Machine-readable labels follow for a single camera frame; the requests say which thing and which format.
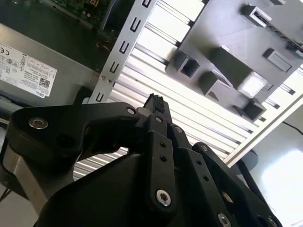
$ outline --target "metal bracket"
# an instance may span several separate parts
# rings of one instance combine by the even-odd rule
[[[107,100],[157,2],[158,0],[136,0],[134,2],[113,50],[101,71],[97,85],[89,99],[89,104]]]

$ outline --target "white wall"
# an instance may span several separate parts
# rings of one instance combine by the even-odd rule
[[[303,131],[303,106],[285,121]],[[281,124],[254,151],[259,161],[250,173],[263,196],[285,227],[303,226],[303,136]]]

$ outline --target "metal edge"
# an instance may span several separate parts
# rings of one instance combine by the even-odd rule
[[[272,130],[274,130],[282,121],[291,115],[296,109],[303,104],[303,95],[300,95],[292,104],[290,104],[282,113],[273,119],[266,127],[259,131],[256,135],[252,135],[253,139],[244,145],[241,150],[235,149],[224,162],[228,167],[237,163],[246,153],[248,153],[255,145],[264,139]]]

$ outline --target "screw hole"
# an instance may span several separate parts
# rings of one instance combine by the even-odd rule
[[[206,181],[209,181],[208,177],[203,175],[203,179],[206,180]]]
[[[133,110],[132,108],[127,108],[127,111],[128,111],[130,114],[135,114],[135,113],[136,113],[136,111]]]
[[[59,135],[56,137],[56,141],[62,148],[72,148],[75,146],[75,140],[71,136]]]
[[[166,162],[167,161],[166,157],[163,156],[163,155],[160,156],[160,159],[161,159],[162,162]]]

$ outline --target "mounting hole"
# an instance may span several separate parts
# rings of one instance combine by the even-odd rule
[[[62,148],[72,148],[75,146],[75,140],[71,136],[59,135],[56,137],[56,141]]]
[[[203,175],[203,179],[206,180],[206,181],[209,181],[208,177]]]
[[[163,120],[160,117],[156,117],[156,120],[159,122],[163,122]]]
[[[268,223],[267,223],[267,221],[263,217],[261,217],[260,215],[258,215],[257,219],[258,219],[259,223],[261,224],[261,226],[268,227]]]
[[[160,159],[161,159],[162,162],[166,162],[167,161],[166,157],[163,156],[163,155],[160,155]]]
[[[136,111],[133,110],[132,108],[127,108],[127,111],[128,111],[130,114],[135,114],[135,113],[136,113]]]

